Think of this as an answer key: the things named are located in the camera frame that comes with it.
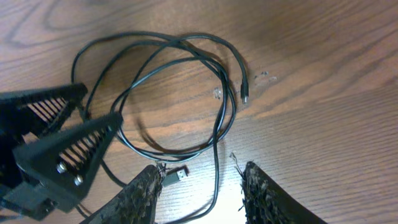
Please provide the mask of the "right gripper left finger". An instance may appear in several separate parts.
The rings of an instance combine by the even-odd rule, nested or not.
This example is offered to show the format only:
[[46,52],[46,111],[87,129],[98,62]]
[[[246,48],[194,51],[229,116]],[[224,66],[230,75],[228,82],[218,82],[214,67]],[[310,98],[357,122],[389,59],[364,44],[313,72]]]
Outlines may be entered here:
[[154,223],[161,190],[162,169],[148,165],[106,205],[81,224]]

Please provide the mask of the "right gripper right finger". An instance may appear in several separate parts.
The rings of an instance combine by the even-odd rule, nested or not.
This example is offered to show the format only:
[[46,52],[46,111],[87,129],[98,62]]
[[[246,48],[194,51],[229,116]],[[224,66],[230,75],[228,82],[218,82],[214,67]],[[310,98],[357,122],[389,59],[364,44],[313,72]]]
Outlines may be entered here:
[[326,223],[291,197],[253,161],[246,163],[242,188],[249,224]]

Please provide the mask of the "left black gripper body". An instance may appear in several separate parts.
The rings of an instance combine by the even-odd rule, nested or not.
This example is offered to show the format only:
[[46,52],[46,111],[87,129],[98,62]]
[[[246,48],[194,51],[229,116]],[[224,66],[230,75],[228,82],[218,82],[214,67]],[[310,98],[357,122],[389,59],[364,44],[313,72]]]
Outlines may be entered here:
[[55,193],[46,186],[46,182],[55,177],[57,161],[51,157],[41,157],[24,170],[20,169],[13,154],[14,148],[25,144],[23,136],[27,133],[41,138],[52,132],[46,125],[38,128],[1,128],[2,207],[38,221],[58,208]]

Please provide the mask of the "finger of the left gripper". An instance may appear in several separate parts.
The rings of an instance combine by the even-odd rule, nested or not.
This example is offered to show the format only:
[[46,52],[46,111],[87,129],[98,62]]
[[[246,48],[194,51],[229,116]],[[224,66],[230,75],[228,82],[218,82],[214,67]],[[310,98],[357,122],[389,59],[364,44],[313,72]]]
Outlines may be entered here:
[[1,93],[1,131],[38,138],[56,133],[88,93],[82,83]]
[[41,157],[57,161],[55,177],[46,186],[55,193],[58,209],[69,212],[88,194],[102,158],[122,123],[119,113],[110,113],[20,146],[13,154],[24,170]]

